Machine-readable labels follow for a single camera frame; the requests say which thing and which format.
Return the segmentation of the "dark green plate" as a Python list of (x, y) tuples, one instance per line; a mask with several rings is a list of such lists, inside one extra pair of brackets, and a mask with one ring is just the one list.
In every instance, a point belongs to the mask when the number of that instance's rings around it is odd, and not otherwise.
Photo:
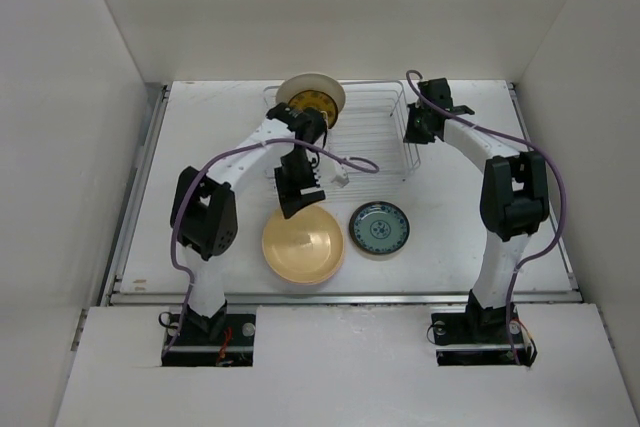
[(373, 201), (354, 210), (348, 232), (361, 253), (381, 258), (396, 254), (406, 245), (411, 227), (407, 215), (398, 206)]

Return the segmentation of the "pink plate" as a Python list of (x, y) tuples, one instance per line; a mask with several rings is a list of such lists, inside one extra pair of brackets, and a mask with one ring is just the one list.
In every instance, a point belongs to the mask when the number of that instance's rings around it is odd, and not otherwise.
[(345, 249), (342, 249), (340, 252), (333, 251), (322, 266), (321, 275), (318, 277), (318, 282), (323, 283), (333, 277), (342, 267), (344, 258)]

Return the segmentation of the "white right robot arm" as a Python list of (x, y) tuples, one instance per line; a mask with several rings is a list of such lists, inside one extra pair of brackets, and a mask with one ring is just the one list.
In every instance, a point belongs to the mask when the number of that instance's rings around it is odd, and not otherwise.
[(455, 148), (482, 174), (479, 212), (486, 244), (479, 276), (462, 314), (445, 314), (445, 344), (506, 344), (513, 337), (510, 321), (514, 278), (524, 250), (549, 217), (548, 183), (544, 157), (519, 151), (511, 138), (473, 123), (474, 112), (453, 103), (444, 78), (412, 81), (417, 101), (409, 106), (405, 141), (430, 144), (438, 140)]

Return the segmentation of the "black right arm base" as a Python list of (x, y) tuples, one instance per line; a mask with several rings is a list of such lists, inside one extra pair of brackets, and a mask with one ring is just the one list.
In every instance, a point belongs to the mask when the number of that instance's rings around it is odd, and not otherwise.
[(428, 329), (440, 367), (524, 366), (537, 360), (538, 349), (528, 330), (506, 309), (438, 309)]

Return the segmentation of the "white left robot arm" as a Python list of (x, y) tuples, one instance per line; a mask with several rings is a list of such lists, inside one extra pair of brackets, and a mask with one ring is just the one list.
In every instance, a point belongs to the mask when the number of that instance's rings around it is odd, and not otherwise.
[(270, 166), (284, 218), (324, 200), (307, 153), (321, 150), (314, 144), (327, 131), (320, 111), (279, 103), (238, 147), (217, 155), (201, 169), (189, 166), (180, 173), (170, 215), (170, 259), (173, 268), (189, 279), (179, 322), (186, 322), (201, 343), (213, 343), (223, 334), (227, 302), (220, 297), (212, 308), (190, 305), (197, 274), (179, 263), (177, 248), (189, 248), (203, 261), (226, 252), (238, 232), (237, 198), (248, 182)]

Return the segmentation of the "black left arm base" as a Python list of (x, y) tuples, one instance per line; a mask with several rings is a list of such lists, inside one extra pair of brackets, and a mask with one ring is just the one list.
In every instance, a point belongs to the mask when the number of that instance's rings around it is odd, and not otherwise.
[(161, 350), (163, 367), (252, 367), (257, 331), (256, 311), (235, 311), (224, 305), (213, 317), (161, 312), (165, 329)]

